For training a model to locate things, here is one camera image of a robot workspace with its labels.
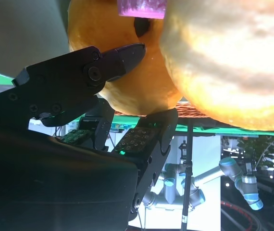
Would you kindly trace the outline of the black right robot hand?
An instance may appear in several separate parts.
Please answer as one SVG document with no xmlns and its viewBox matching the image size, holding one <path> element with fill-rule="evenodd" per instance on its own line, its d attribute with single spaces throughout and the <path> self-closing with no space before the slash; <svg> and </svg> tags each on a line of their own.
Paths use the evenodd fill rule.
<svg viewBox="0 0 274 231">
<path fill-rule="evenodd" d="M 163 169 L 176 109 L 105 146 L 114 110 L 97 97 L 134 70 L 143 43 L 90 46 L 25 67 L 0 93 L 0 231 L 125 231 Z"/>
</svg>

